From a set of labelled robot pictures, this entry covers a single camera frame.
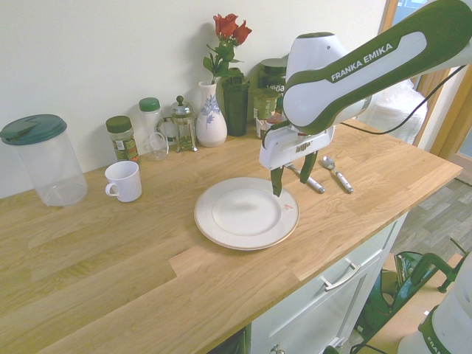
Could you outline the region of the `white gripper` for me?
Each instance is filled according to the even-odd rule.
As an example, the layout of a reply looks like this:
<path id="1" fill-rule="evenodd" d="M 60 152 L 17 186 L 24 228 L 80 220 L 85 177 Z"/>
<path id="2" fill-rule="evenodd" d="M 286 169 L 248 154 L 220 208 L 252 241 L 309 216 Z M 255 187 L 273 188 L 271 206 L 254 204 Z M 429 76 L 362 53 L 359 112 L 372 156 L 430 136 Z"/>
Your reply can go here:
<path id="1" fill-rule="evenodd" d="M 307 183 L 316 162 L 317 151 L 331 143 L 334 132 L 334 126 L 316 135 L 300 135 L 291 127 L 267 131 L 260 148 L 259 161 L 262 166 L 272 170 L 271 184 L 275 196 L 280 197 L 282 192 L 284 165 L 302 157 L 305 160 L 299 176 L 303 184 Z"/>

